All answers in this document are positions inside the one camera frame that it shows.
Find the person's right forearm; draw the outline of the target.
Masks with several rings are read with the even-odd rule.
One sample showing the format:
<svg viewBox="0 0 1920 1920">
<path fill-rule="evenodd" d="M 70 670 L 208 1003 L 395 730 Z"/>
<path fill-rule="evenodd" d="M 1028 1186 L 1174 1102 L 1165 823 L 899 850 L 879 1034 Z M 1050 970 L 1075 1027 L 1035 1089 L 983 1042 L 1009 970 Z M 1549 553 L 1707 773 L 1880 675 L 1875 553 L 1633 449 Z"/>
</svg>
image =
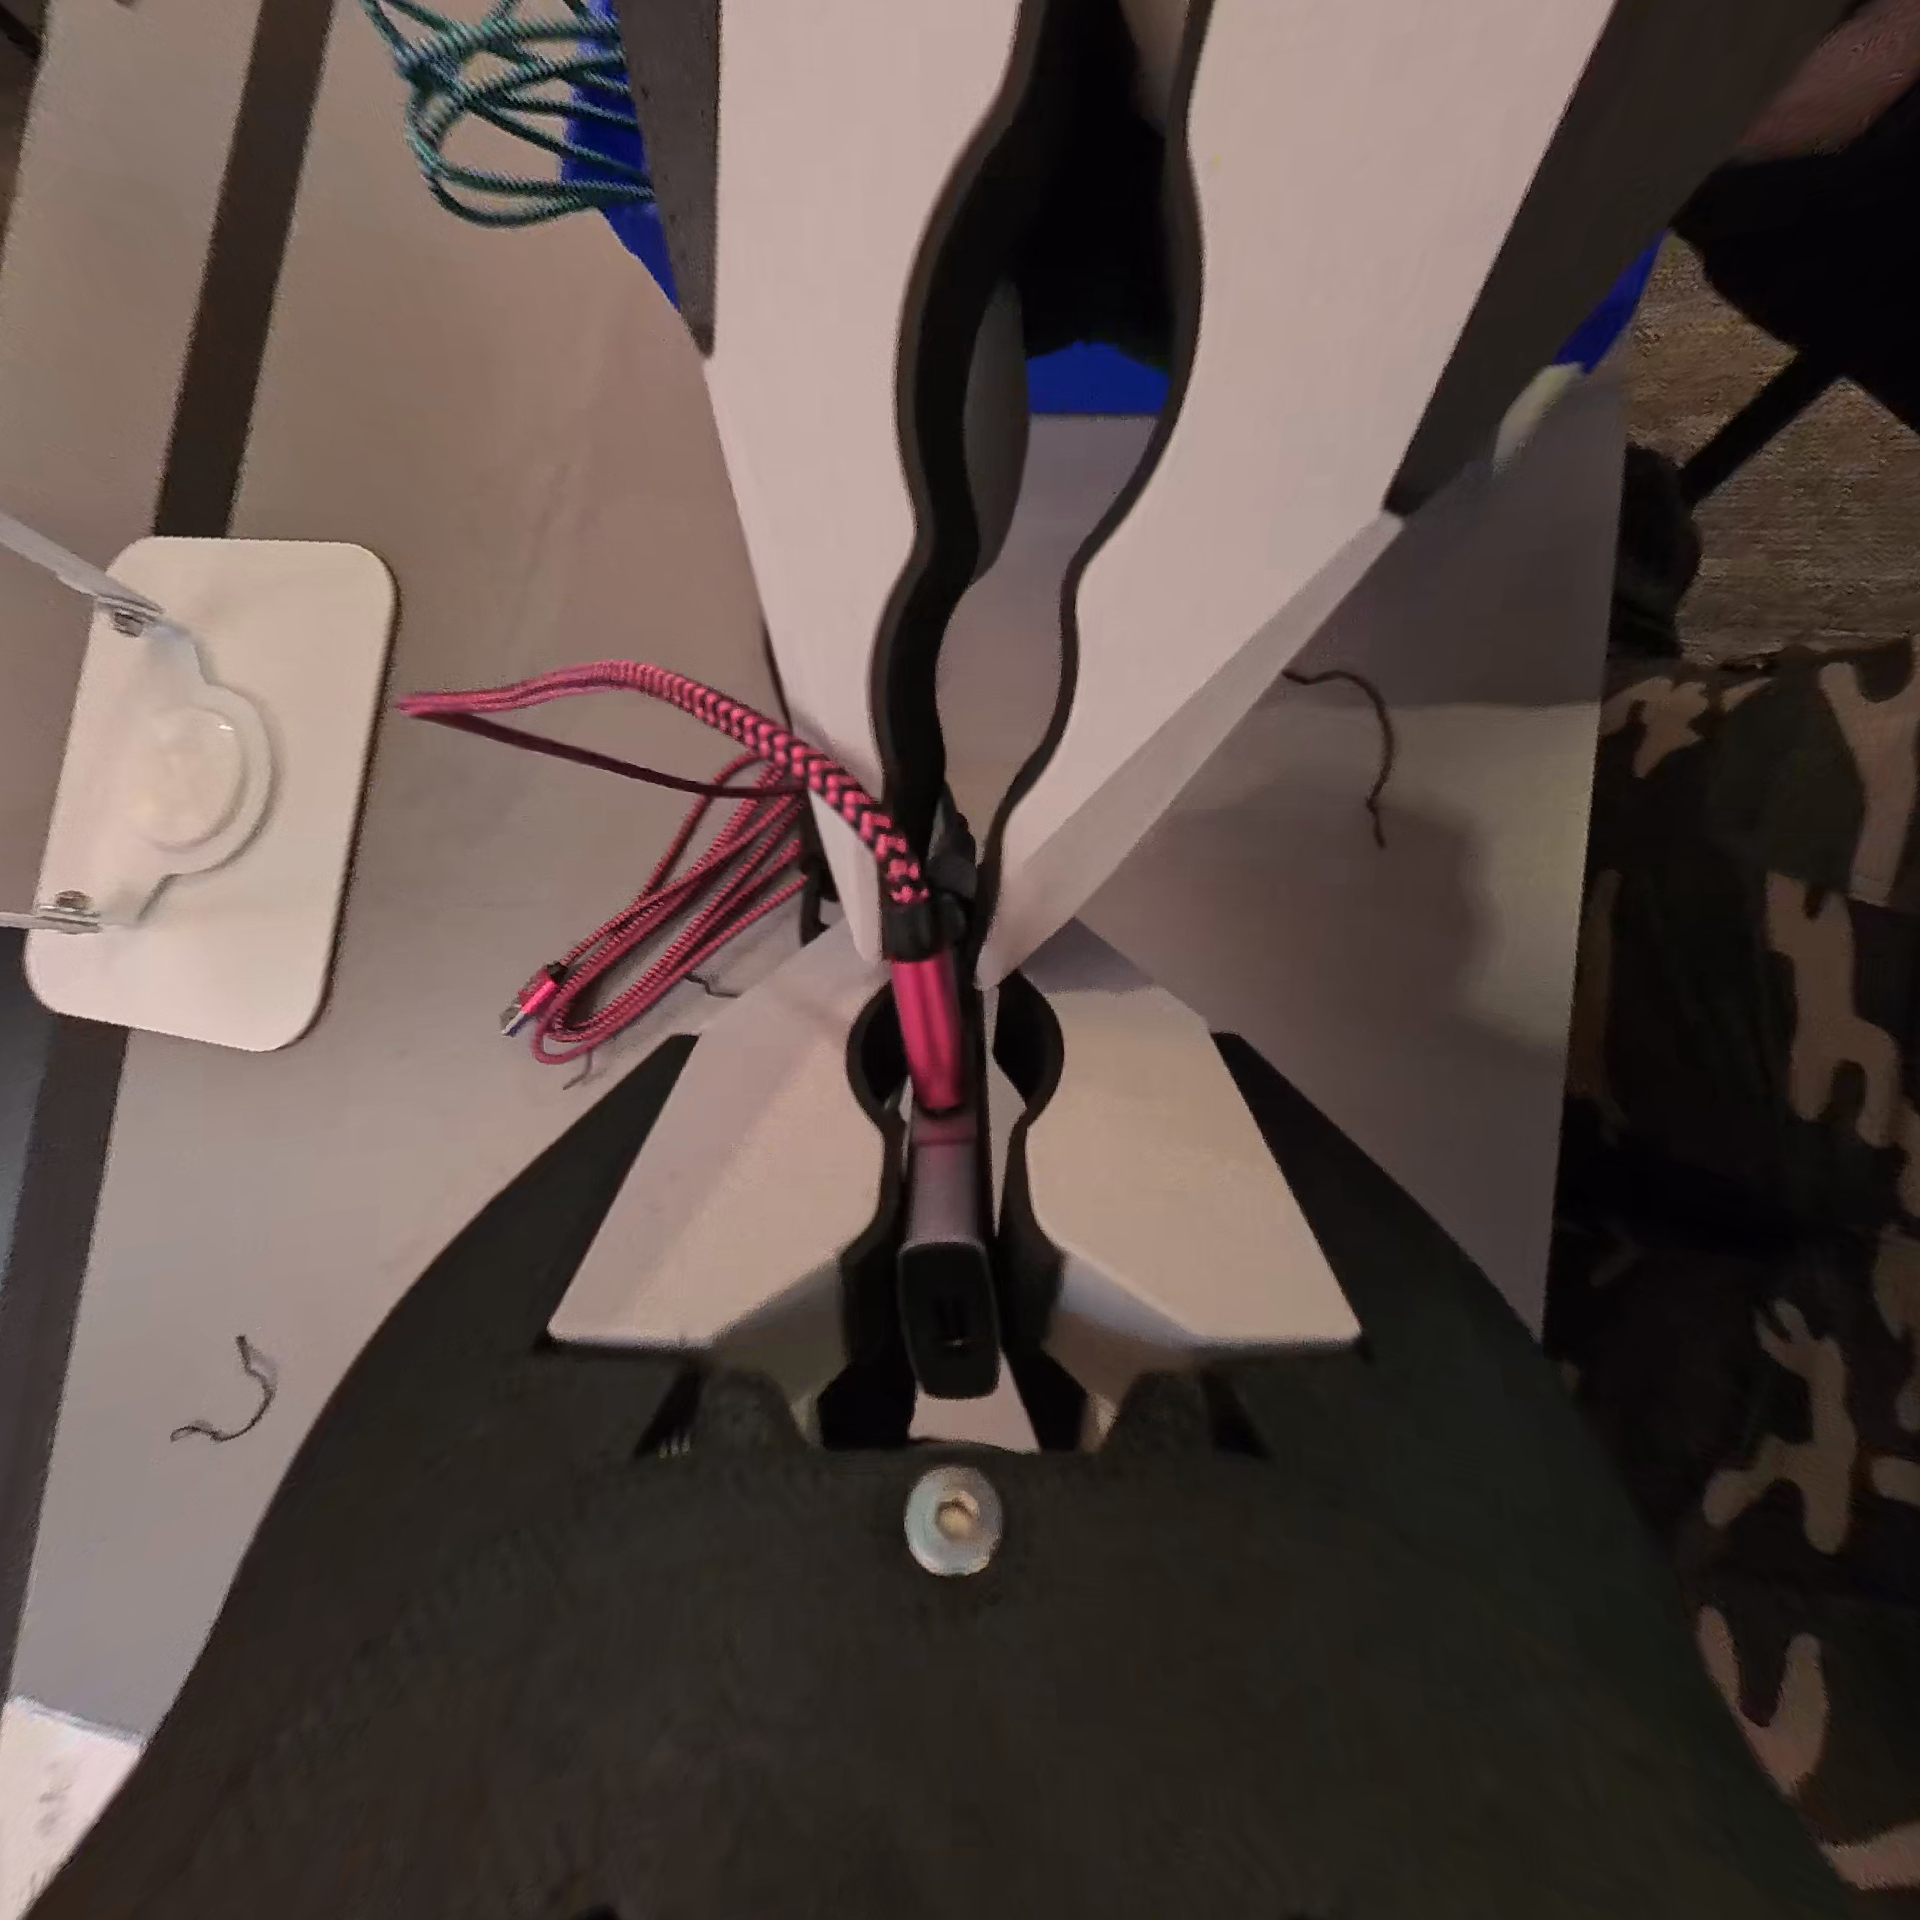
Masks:
<svg viewBox="0 0 1920 1920">
<path fill-rule="evenodd" d="M 1796 162 L 1733 162 L 1695 186 L 1675 234 L 1707 284 L 1774 341 L 1920 417 L 1920 156 L 1847 141 Z"/>
</svg>

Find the white adjustable stand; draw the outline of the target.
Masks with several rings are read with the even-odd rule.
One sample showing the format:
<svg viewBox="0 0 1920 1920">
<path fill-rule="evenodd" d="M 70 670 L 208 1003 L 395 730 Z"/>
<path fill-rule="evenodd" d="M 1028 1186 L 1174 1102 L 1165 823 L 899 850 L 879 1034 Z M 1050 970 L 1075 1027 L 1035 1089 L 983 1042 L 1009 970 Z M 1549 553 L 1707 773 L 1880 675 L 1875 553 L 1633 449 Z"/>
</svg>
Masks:
<svg viewBox="0 0 1920 1920">
<path fill-rule="evenodd" d="M 85 562 L 0 542 L 88 601 L 24 985 L 54 1019 L 282 1048 L 323 1019 L 389 690 L 395 577 L 343 536 L 139 536 Z"/>
</svg>

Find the camouflage trousers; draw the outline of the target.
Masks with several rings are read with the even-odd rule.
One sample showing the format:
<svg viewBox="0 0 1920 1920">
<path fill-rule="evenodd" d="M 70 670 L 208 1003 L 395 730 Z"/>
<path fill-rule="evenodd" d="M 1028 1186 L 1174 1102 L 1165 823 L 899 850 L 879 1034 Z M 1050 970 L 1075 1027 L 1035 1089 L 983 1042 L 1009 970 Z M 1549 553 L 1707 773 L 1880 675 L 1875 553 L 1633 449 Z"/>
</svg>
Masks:
<svg viewBox="0 0 1920 1920">
<path fill-rule="evenodd" d="M 1603 701 L 1541 1347 L 1857 1893 L 1920 1857 L 1920 670 Z"/>
</svg>

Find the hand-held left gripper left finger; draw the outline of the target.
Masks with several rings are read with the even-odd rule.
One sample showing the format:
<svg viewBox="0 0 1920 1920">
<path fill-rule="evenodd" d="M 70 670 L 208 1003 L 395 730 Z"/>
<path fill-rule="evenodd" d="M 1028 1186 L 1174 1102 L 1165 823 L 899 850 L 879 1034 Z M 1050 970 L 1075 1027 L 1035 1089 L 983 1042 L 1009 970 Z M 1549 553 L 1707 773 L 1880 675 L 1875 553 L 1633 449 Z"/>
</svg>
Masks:
<svg viewBox="0 0 1920 1920">
<path fill-rule="evenodd" d="M 814 1434 L 849 1369 L 846 1259 L 899 1172 L 899 1089 L 854 1089 L 879 964 L 814 936 L 689 1048 L 545 1337 L 598 1358 L 718 1364 L 783 1390 Z"/>
</svg>

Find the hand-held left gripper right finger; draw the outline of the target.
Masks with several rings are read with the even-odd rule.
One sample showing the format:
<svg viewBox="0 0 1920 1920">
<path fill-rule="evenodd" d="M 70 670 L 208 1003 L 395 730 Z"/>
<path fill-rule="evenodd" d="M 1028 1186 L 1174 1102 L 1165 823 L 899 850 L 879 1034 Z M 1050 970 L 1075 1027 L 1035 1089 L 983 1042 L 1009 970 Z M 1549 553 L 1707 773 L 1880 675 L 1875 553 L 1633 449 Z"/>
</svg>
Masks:
<svg viewBox="0 0 1920 1920">
<path fill-rule="evenodd" d="M 1028 1442 L 1104 1442 L 1139 1377 L 1359 1347 L 1210 1027 L 1081 923 L 994 991 L 983 1124 Z"/>
</svg>

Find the grey usb hub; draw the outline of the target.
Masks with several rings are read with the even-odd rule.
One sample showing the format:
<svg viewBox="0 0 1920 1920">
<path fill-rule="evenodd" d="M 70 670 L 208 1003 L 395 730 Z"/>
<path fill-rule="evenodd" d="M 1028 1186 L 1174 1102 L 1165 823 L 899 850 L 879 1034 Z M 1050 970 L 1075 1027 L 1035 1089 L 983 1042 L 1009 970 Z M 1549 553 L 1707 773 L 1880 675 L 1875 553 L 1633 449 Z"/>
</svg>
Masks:
<svg viewBox="0 0 1920 1920">
<path fill-rule="evenodd" d="M 906 1118 L 892 1313 L 930 1399 L 996 1390 L 996 1278 L 981 1107 Z"/>
</svg>

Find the black thread scrap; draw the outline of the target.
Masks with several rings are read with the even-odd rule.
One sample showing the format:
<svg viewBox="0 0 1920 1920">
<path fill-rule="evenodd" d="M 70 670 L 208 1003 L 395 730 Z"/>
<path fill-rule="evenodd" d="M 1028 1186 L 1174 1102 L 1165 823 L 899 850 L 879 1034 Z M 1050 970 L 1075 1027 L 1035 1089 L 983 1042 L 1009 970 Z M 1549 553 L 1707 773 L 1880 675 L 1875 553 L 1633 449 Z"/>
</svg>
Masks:
<svg viewBox="0 0 1920 1920">
<path fill-rule="evenodd" d="M 1282 690 L 1349 690 L 1377 713 L 1377 779 L 1359 791 L 1359 820 L 1371 820 L 1377 850 L 1388 850 L 1383 798 L 1388 798 L 1388 779 L 1393 779 L 1393 761 L 1398 761 L 1398 730 L 1393 730 L 1393 713 L 1388 713 L 1383 690 L 1371 675 L 1356 675 L 1356 670 L 1282 670 Z"/>
<path fill-rule="evenodd" d="M 251 1405 L 237 1419 L 197 1415 L 197 1419 L 170 1430 L 170 1444 L 188 1444 L 188 1442 L 233 1444 L 272 1415 L 277 1364 L 249 1333 L 233 1333 L 233 1364 L 251 1380 Z"/>
</svg>

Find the blue plastic bin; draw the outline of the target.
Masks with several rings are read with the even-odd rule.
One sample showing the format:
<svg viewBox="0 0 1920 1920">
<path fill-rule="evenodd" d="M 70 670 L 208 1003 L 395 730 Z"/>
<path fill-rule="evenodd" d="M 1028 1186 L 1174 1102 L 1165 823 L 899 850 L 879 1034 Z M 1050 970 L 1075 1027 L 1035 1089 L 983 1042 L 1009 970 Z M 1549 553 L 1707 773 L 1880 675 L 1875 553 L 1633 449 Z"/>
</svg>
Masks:
<svg viewBox="0 0 1920 1920">
<path fill-rule="evenodd" d="M 571 141 L 584 152 L 584 162 L 557 168 L 571 186 L 584 180 L 625 186 L 632 175 L 646 186 L 646 152 L 641 152 L 625 50 L 612 61 L 612 76 L 598 84 L 584 76 L 571 93 Z M 613 200 L 603 207 L 603 222 L 625 240 L 625 255 L 660 284 L 660 297 L 680 311 L 660 207 Z M 1621 341 L 1656 276 L 1656 258 L 1663 258 L 1663 234 L 1621 267 L 1621 276 L 1593 297 L 1593 311 L 1549 350 L 1549 370 L 1588 377 Z M 1081 337 L 1063 350 L 1028 350 L 1025 396 L 1028 396 L 1028 417 L 1162 417 L 1165 370 L 1156 370 L 1136 350 Z"/>
</svg>

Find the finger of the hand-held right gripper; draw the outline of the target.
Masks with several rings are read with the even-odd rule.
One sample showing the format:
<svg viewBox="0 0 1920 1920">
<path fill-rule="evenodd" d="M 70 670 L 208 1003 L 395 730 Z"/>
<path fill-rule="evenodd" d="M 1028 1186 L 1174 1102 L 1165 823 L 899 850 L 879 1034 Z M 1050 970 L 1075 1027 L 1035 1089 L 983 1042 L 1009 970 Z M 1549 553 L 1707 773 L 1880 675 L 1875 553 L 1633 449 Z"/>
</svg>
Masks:
<svg viewBox="0 0 1920 1920">
<path fill-rule="evenodd" d="M 1593 0 L 1189 8 L 1165 162 L 1181 381 L 1063 583 L 1063 730 L 996 823 L 981 985 L 1165 820 L 1393 542 L 1388 488 L 1593 61 Z"/>
<path fill-rule="evenodd" d="M 939 643 L 1025 465 L 1035 8 L 728 0 L 705 402 L 790 729 L 934 845 Z"/>
</svg>

